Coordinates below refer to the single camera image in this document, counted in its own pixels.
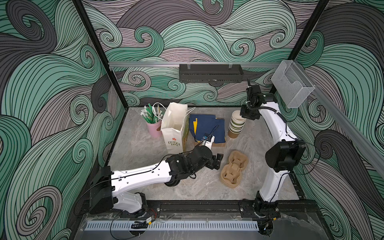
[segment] paper cup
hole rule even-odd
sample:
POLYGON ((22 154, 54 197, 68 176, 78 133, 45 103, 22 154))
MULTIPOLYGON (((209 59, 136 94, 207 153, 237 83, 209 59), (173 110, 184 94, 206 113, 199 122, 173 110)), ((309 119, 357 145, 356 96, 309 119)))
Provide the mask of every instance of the paper cup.
POLYGON ((229 125, 229 130, 231 130, 233 133, 240 133, 243 129, 234 129, 231 125, 229 125))
POLYGON ((239 136, 239 132, 238 133, 234 133, 232 132, 231 130, 228 131, 228 136, 230 138, 237 138, 239 136))
POLYGON ((232 113, 232 119, 233 120, 236 120, 237 122, 245 122, 245 118, 243 118, 241 115, 240 115, 240 110, 236 110, 232 113))
POLYGON ((157 123, 147 123, 147 128, 149 131, 149 134, 151 137, 161 137, 163 133, 161 132, 161 120, 159 120, 157 123))
POLYGON ((238 125, 233 124, 232 122, 230 123, 230 125, 233 129, 238 129, 238 130, 243 129, 243 127, 244 127, 244 125, 238 126, 238 125))
POLYGON ((231 123, 232 123, 232 126, 237 126, 237 127, 242 127, 242 126, 244 126, 244 124, 245 124, 245 122, 243 122, 243 123, 238 123, 238 122, 234 122, 232 119, 231 119, 231 123))

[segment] paper cup rim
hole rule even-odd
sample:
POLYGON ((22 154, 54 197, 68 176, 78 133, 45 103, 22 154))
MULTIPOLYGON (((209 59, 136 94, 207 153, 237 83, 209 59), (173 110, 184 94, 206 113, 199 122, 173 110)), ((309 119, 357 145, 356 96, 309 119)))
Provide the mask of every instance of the paper cup rim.
POLYGON ((243 129, 240 129, 240 132, 234 132, 234 131, 238 131, 238 130, 232 129, 231 125, 229 126, 229 130, 231 130, 231 132, 233 132, 233 133, 241 133, 241 131, 243 131, 243 129))
POLYGON ((243 129, 243 127, 244 127, 244 124, 243 124, 243 125, 235 125, 235 126, 233 126, 232 123, 229 123, 229 125, 230 125, 231 127, 233 127, 234 129, 236 129, 236 128, 243 129))
POLYGON ((236 110, 236 111, 233 111, 233 113, 232 113, 232 118, 234 118, 234 119, 236 119, 236 120, 238 120, 238 121, 242 121, 243 119, 244 119, 244 121, 245 121, 245 118, 243 118, 241 115, 240 115, 240 110, 236 110))
POLYGON ((232 122, 231 121, 231 123, 233 124, 233 125, 236 125, 236 126, 244 126, 244 122, 242 122, 242 123, 238 123, 238 122, 232 122))
MULTIPOLYGON (((231 131, 231 130, 229 130, 229 131, 231 131)), ((240 132, 232 132, 232 131, 231 131, 231 133, 233 133, 233 134, 239 134, 240 132)))
POLYGON ((235 118, 231 118, 231 121, 234 121, 234 122, 237 122, 237 123, 243 123, 243 122, 245 122, 245 120, 237 120, 235 118))

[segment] wave pattern wallpaper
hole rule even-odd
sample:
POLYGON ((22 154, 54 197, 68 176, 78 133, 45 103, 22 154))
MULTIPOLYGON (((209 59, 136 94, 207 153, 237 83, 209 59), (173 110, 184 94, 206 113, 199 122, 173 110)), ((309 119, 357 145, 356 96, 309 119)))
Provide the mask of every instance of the wave pattern wallpaper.
MULTIPOLYGON (((307 73, 384 155, 384 2, 331 1, 297 57, 307 73)), ((321 103, 308 97, 287 109, 288 125, 308 146, 295 167, 335 239, 384 238, 384 180, 321 103)))
MULTIPOLYGON (((109 61, 286 60, 318 0, 83 0, 109 61)), ((114 68, 130 106, 241 105, 246 83, 180 83, 178 68, 114 68)), ((274 70, 244 69, 268 91, 274 70)))
POLYGON ((0 239, 73 237, 124 108, 71 0, 0 1, 0 100, 0 239))

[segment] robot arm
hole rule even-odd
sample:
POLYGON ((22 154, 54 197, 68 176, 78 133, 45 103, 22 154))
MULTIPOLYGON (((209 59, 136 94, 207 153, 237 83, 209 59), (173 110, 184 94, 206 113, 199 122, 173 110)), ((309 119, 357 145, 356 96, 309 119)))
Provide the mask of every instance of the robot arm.
POLYGON ((113 208, 139 213, 146 208, 145 195, 133 194, 130 190, 160 182, 173 187, 203 167, 220 169, 223 155, 212 155, 210 148, 214 140, 214 136, 205 136, 201 146, 196 146, 190 153, 174 154, 146 167, 113 172, 109 166, 101 168, 91 182, 89 212, 98 214, 113 208))
POLYGON ((269 169, 259 194, 260 202, 274 202, 285 177, 299 163, 306 145, 298 141, 287 126, 275 96, 262 93, 259 85, 251 86, 248 81, 247 104, 242 106, 240 114, 251 120, 263 116, 271 132, 274 146, 265 154, 269 169))

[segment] paper bag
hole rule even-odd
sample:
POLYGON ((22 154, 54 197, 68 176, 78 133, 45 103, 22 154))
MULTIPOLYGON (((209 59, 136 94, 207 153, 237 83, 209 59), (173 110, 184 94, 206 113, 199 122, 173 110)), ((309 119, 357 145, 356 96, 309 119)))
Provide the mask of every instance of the paper bag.
POLYGON ((186 104, 170 103, 162 119, 161 132, 170 154, 185 152, 189 132, 187 115, 193 110, 187 108, 186 104))

